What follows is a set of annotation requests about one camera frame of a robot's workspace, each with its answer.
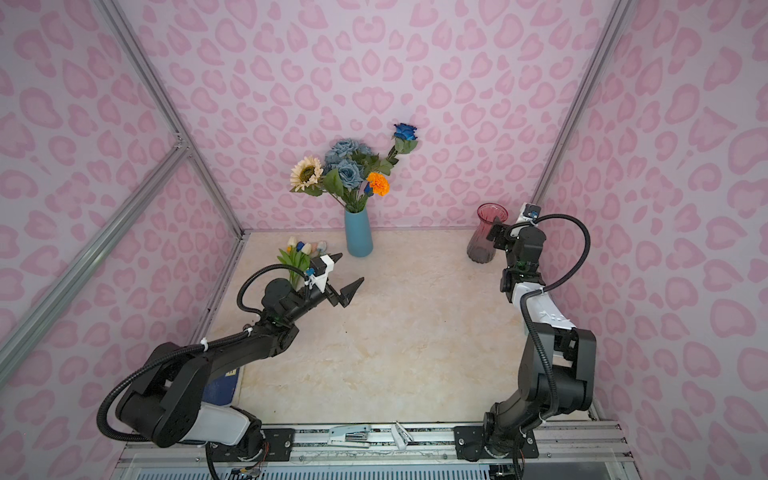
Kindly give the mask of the teal ceramic vase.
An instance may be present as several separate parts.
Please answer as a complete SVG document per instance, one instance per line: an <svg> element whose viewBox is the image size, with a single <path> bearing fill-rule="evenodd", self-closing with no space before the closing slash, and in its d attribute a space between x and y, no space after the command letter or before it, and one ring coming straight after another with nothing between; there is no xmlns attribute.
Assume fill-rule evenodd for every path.
<svg viewBox="0 0 768 480"><path fill-rule="evenodd" d="M344 212L347 250L350 255L364 258L373 251L373 237L366 208L360 212Z"/></svg>

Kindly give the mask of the red glass vase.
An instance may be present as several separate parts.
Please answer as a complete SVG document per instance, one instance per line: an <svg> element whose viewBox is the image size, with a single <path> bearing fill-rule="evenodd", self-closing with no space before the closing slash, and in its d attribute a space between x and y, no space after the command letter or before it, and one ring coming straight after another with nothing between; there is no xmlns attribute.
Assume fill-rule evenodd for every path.
<svg viewBox="0 0 768 480"><path fill-rule="evenodd" d="M479 224L467 245L466 253L470 260L478 264L489 263L495 255L493 242L488 239L494 221L505 222L508 219L508 211L497 203L483 203L476 214Z"/></svg>

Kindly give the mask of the orange carnation stem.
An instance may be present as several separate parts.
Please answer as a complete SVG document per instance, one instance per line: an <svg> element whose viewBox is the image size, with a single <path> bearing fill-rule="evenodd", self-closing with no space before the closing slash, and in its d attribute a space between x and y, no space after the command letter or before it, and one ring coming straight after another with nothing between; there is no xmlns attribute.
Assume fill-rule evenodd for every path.
<svg viewBox="0 0 768 480"><path fill-rule="evenodd" d="M366 197L363 192L365 185L367 183L370 183L371 186L373 187L373 190L374 190L373 196L385 197L390 192L390 184L387 176L379 172L371 172L368 175L367 179L363 182L363 185L361 187L361 202L363 206L366 206L367 201L371 198L371 197Z"/></svg>

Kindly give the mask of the cream sunflower stem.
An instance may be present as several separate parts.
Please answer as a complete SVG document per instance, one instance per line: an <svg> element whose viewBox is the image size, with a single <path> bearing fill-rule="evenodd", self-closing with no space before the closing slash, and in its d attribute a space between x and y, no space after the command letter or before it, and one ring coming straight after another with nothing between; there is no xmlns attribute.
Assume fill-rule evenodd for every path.
<svg viewBox="0 0 768 480"><path fill-rule="evenodd" d="M327 169L314 156L304 157L291 169L290 191L312 197L329 195L345 209L349 209L340 174L335 169Z"/></svg>

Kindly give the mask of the dusty blue rose bouquet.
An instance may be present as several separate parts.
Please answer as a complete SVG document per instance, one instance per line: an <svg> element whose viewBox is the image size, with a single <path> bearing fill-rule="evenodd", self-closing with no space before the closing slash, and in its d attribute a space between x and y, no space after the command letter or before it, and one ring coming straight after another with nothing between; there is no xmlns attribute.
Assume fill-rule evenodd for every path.
<svg viewBox="0 0 768 480"><path fill-rule="evenodd" d="M340 140L334 144L325 155L325 167L335 169L341 176L344 186L344 197L349 204L346 211L360 212L366 206L361 202L361 187L371 173L374 157L384 158L361 141L353 139Z"/></svg>

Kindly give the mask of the blue rose stem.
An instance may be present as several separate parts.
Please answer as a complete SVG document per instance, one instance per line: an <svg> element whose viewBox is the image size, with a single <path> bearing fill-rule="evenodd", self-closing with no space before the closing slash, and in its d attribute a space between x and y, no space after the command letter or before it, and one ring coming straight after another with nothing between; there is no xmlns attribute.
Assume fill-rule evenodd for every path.
<svg viewBox="0 0 768 480"><path fill-rule="evenodd" d="M399 163L400 158L412 153L418 146L417 130L417 127L409 124L395 124L392 147L384 158L374 157L370 172L389 176L393 168Z"/></svg>

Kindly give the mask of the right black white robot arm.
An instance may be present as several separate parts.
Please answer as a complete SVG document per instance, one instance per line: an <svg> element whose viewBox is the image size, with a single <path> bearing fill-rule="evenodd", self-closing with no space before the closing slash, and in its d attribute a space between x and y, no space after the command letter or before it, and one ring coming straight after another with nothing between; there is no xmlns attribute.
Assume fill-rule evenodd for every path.
<svg viewBox="0 0 768 480"><path fill-rule="evenodd" d="M481 426L454 430L458 459L510 460L516 477L522 475L523 459L533 454L535 429L552 417L586 411L593 401L596 337L576 327L550 296L585 264L591 236L581 220L567 214L561 218L581 231L584 245L576 263L552 283L546 283L539 270L546 241L539 226L548 221L547 216L492 225L488 238L506 256L500 290L519 308L527 331L518 387L507 400L495 403L485 413Z"/></svg>

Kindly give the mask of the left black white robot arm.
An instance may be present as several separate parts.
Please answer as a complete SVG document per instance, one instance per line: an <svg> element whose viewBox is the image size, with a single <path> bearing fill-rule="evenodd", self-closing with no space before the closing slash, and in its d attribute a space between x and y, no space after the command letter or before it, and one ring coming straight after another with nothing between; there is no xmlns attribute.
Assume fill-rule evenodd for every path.
<svg viewBox="0 0 768 480"><path fill-rule="evenodd" d="M205 401L209 384L226 373L285 352L299 333L298 319L320 304L348 307L363 280L335 289L329 276L340 254L311 259L308 267L288 266L298 287L286 278L267 283L258 307L245 304L244 295L262 276L281 269L268 265L252 274L238 291L236 303L258 320L227 337L179 346L166 342L146 362L120 381L96 413L99 432L126 443L151 443L160 448L202 444L208 454L226 460L262 460L267 438L261 421L232 406Z"/></svg>

